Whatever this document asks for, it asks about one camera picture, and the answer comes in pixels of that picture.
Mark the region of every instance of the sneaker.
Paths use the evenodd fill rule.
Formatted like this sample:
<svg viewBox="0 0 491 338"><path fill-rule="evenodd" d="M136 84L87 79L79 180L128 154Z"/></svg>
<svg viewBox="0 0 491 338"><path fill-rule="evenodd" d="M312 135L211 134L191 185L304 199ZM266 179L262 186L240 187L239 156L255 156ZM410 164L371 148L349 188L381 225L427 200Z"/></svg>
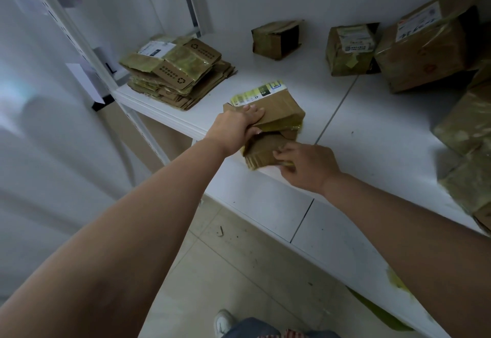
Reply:
<svg viewBox="0 0 491 338"><path fill-rule="evenodd" d="M234 316L227 310L220 310L215 316L215 337L221 338L235 325Z"/></svg>

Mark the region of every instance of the person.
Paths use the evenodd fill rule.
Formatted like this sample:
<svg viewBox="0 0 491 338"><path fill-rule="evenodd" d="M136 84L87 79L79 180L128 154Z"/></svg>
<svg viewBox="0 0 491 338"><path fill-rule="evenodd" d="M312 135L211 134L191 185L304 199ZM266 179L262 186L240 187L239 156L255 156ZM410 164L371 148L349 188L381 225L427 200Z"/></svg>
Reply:
<svg viewBox="0 0 491 338"><path fill-rule="evenodd" d="M203 140L78 231L0 308L2 337L137 337L206 186L263 114L218 115ZM295 166L280 167L286 180L359 227L451 337L491 336L488 237L342 173L329 148L291 142L274 155Z"/></svg>

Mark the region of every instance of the blue pants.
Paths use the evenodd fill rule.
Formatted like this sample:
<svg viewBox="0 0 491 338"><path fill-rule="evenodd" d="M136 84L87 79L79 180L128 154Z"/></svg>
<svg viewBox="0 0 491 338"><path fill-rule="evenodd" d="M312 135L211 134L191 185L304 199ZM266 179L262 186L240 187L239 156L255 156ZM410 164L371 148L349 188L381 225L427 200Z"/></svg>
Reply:
<svg viewBox="0 0 491 338"><path fill-rule="evenodd" d="M249 317L236 324L228 331L223 338L257 338L261 335L282 335L270 324L265 323L255 317ZM336 333L326 330L323 332L306 333L309 338L340 338Z"/></svg>

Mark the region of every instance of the floor tile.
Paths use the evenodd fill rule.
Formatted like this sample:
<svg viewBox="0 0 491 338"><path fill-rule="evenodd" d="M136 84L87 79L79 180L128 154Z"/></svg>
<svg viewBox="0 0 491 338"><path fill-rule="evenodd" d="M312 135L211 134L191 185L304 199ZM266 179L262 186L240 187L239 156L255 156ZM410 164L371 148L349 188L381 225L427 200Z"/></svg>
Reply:
<svg viewBox="0 0 491 338"><path fill-rule="evenodd" d="M364 304L339 283L319 330L333 330L341 338L424 338L417 332L397 332L381 322Z"/></svg>
<svg viewBox="0 0 491 338"><path fill-rule="evenodd" d="M186 236L184 237L183 244L179 249L179 252L176 255L176 258L170 267L169 273L177 266L177 264L181 261L181 259L186 255L186 253L191 249L191 246L198 240L198 238L193 235L191 232L187 231Z"/></svg>
<svg viewBox="0 0 491 338"><path fill-rule="evenodd" d="M218 202L204 195L203 202L198 206L191 226L189 227L191 233L199 237L221 208L222 206Z"/></svg>
<svg viewBox="0 0 491 338"><path fill-rule="evenodd" d="M200 239L308 326L319 325L337 284L331 276L225 208Z"/></svg>
<svg viewBox="0 0 491 338"><path fill-rule="evenodd" d="M163 283L140 338L213 338L213 318L223 308L238 320L254 316L281 330L307 328L198 240Z"/></svg>

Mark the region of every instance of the person's right hand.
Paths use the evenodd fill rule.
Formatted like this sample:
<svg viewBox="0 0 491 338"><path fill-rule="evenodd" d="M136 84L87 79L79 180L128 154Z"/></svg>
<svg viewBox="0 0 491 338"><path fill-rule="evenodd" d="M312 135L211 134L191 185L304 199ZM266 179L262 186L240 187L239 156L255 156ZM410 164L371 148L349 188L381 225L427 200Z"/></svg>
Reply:
<svg viewBox="0 0 491 338"><path fill-rule="evenodd" d="M329 181L343 175L327 147L288 142L273 155L277 160L293 162L295 167L279 167L281 175L291 185L310 192L323 195Z"/></svg>

